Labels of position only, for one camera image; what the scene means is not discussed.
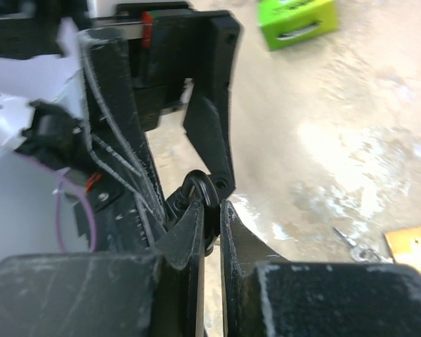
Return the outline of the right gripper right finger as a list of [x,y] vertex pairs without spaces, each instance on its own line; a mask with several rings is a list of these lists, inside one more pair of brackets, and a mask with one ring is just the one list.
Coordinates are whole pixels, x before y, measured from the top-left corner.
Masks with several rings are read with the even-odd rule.
[[421,336],[421,275],[391,263],[285,259],[221,203],[225,336]]

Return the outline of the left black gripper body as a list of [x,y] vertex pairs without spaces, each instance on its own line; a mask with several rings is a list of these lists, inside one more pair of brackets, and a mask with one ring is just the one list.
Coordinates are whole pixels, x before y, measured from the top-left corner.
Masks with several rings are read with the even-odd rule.
[[0,59],[67,55],[60,26],[120,28],[129,42],[142,128],[157,127],[179,105],[180,88],[194,75],[205,14],[187,1],[0,1]]

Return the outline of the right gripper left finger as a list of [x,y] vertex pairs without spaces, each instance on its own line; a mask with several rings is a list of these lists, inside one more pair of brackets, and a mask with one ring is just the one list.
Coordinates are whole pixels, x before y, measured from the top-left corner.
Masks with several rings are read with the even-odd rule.
[[204,207],[154,249],[0,262],[0,336],[203,336]]

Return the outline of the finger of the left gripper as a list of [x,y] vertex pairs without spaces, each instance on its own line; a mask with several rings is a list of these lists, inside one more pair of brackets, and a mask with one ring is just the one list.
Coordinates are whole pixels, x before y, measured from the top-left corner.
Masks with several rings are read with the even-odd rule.
[[84,83],[84,138],[92,160],[123,188],[106,207],[107,248],[144,251],[164,232],[167,213],[160,179],[142,129],[121,29],[80,31],[78,47]]
[[221,199],[235,190],[230,145],[231,75],[240,23],[228,11],[207,13],[183,127]]

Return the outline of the black headed key bunch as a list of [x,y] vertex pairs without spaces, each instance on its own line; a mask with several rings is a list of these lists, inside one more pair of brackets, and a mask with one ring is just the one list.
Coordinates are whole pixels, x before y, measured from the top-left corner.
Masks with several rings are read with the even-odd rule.
[[211,178],[201,170],[190,171],[180,187],[182,204],[200,201],[204,206],[205,256],[214,250],[220,234],[220,200]]

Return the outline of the small silver keys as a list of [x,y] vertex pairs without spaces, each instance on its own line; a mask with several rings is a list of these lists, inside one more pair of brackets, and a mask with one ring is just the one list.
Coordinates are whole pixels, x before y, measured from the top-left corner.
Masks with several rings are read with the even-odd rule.
[[357,263],[393,263],[392,258],[386,258],[379,254],[373,248],[364,244],[359,244],[354,241],[347,234],[344,234],[341,230],[333,227],[334,233],[342,240],[342,242],[348,247],[351,259]]

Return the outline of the brass padlock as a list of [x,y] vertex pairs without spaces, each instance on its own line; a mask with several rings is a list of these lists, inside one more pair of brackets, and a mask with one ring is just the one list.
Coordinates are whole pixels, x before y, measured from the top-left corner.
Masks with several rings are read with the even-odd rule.
[[388,231],[384,237],[394,262],[409,265],[421,274],[421,226]]

